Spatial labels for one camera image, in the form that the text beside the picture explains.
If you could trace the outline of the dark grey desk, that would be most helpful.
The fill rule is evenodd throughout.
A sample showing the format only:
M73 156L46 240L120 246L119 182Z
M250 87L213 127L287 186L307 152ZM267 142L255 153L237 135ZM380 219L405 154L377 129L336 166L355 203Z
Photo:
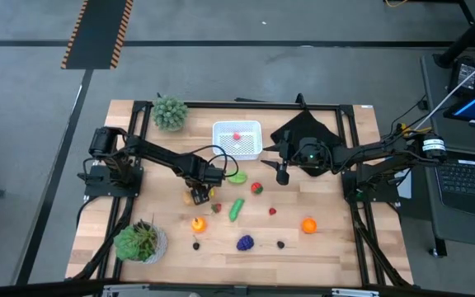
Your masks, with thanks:
M434 170L434 167L417 167L413 171L413 181L423 183L428 195L432 230L436 241L436 245L432 249L444 249L448 241L475 245L475 215L445 207L433 210L430 206L428 178L433 175Z

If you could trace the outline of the black stand leg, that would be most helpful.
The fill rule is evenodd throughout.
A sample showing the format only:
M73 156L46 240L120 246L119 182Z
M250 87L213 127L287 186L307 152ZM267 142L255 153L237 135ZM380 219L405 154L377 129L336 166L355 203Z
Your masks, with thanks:
M475 46L475 19L465 0L457 0L469 24L469 28L443 54L434 54L435 63L441 68L449 68L454 61L468 48Z

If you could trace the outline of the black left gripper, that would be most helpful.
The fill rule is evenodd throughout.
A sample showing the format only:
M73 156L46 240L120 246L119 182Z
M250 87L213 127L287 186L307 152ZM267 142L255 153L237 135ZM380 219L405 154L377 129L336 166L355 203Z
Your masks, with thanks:
M225 170L199 156L189 156L185 162L183 178L192 186L221 186ZM194 205L209 202L210 189L195 187L190 190Z

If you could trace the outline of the white plastic basket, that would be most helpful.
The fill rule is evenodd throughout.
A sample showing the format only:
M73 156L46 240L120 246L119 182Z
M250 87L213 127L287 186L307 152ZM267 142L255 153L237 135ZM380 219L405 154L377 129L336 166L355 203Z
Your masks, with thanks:
M240 140L234 140L238 132ZM256 160L263 149L261 124L256 120L218 121L212 127L212 145L214 154L222 153L237 161Z

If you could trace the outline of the pale green bushy potted plant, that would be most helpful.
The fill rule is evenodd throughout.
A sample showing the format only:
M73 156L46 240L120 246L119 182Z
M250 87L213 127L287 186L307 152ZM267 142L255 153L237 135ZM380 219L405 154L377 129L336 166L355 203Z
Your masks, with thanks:
M162 131L181 130L188 116L187 105L176 97L159 97L153 103L153 122Z

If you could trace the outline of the black cloth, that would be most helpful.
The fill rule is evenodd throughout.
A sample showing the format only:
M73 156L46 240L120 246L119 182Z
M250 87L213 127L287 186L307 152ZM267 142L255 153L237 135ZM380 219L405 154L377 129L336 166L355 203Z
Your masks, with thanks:
M282 140L286 130L291 133L294 143L298 143L301 138L314 137L322 141L332 152L333 167L330 171L337 173L335 161L333 159L333 149L341 146L341 138L333 134L322 122L318 121L309 111L305 110L297 114L293 119L282 125L278 130L271 134L271 139L276 144ZM317 169L302 169L311 177L318 177L325 172L319 172Z

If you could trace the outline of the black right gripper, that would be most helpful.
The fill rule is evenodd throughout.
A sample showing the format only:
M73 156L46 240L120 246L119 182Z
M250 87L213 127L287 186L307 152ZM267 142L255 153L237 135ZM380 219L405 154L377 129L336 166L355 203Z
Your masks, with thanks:
M264 147L263 150L279 152L281 163L268 160L261 162L276 170L276 181L282 186L289 183L287 167L317 169L319 172L326 172L333 167L332 152L322 141L314 137L305 137L294 143L289 130L285 131L280 142Z

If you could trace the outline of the black rig beam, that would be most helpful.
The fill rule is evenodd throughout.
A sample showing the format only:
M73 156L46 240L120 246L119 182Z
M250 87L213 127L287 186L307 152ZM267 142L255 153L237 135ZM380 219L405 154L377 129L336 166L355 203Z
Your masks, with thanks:
M277 286L277 285L201 285L165 284L157 282L136 283L116 279L78 280L67 279L60 282L25 285L0 286L0 297L83 297L102 293L105 285L149 284L149 291L185 291L195 293L229 294L246 296L254 294L305 294L331 297L333 288L378 291L380 297L475 297L471 294L425 290L415 286L363 285L361 287L340 286Z

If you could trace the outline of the green toy cucumber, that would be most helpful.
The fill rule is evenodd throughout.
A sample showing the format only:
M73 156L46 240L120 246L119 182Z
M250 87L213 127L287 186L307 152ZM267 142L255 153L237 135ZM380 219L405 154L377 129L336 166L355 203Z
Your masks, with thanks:
M237 218L238 215L245 203L245 200L243 198L236 199L228 212L228 217L231 222L234 222Z

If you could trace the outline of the black keyboard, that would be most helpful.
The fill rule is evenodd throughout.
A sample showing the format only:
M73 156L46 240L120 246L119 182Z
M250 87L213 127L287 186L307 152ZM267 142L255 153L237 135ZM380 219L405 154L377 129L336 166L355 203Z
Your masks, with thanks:
M428 178L432 209L445 207L475 215L475 153L428 144L422 147L421 155L436 163Z

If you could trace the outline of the black aluminium table frame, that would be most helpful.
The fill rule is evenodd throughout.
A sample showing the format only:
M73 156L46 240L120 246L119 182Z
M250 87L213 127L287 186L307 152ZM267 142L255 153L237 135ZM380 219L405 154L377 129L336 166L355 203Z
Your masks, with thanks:
M265 146L270 146L270 134L296 116L301 109L288 104L198 102L191 108L184 130L164 133L153 123L148 124L146 139L176 151L187 152L211 144L212 127L224 120L257 120L261 123ZM345 106L344 109L319 111L310 106L313 116L332 133L340 135L336 111L342 113L346 144L354 146L350 125L356 125L359 144L379 140L379 130L372 106ZM131 221L144 219L164 229L168 246L163 258L154 264L124 262L120 280L138 283L211 284L211 285L277 285L277 286L340 286L362 285L350 207L344 201L341 177L326 173L309 177L291 167L288 186L275 181L275 171L259 161L239 162L248 175L244 185L227 181L215 190L216 203L222 211L215 214L210 204L188 206L183 202L186 189L182 179L171 170L142 161L144 176L141 193L134 201ZM255 196L250 185L260 182L262 194ZM228 220L233 202L243 198L244 206L237 220ZM112 198L95 199L82 212L73 242L66 276L75 276L91 260L103 243L110 218ZM269 208L277 213L269 215ZM401 277L410 283L412 273L397 213L384 203L372 203L374 226L379 247ZM194 233L194 217L205 218L208 227ZM317 232L305 234L300 224L310 217L317 221ZM246 252L236 249L238 239L251 235L254 247ZM197 237L200 248L192 244ZM277 242L285 243L283 249Z

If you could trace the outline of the black hazard striped floor mat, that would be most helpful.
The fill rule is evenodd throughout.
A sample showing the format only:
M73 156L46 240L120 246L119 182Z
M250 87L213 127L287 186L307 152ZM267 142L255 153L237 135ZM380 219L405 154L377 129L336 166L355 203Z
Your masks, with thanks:
M61 69L115 69L134 0L84 0Z

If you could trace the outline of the white paper sheet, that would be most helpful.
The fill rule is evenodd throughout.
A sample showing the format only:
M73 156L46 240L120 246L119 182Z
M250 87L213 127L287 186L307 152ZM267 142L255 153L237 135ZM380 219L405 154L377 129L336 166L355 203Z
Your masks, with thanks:
M412 198L412 175L408 174L397 187L398 194L401 198Z

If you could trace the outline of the dark green leafy potted plant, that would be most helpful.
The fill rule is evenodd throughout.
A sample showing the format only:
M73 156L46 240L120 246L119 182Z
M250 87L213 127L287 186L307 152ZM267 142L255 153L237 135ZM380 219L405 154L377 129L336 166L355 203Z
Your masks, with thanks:
M121 261L154 264L163 258L168 240L162 228L140 220L115 235L113 244L115 255Z

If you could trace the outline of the white rod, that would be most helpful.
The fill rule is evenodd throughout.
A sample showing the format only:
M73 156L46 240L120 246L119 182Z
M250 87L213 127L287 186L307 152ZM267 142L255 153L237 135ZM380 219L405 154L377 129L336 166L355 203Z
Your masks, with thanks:
M454 61L450 68L438 65L443 58L421 58L428 114L399 130L403 139L415 140L428 150L475 153L475 67Z

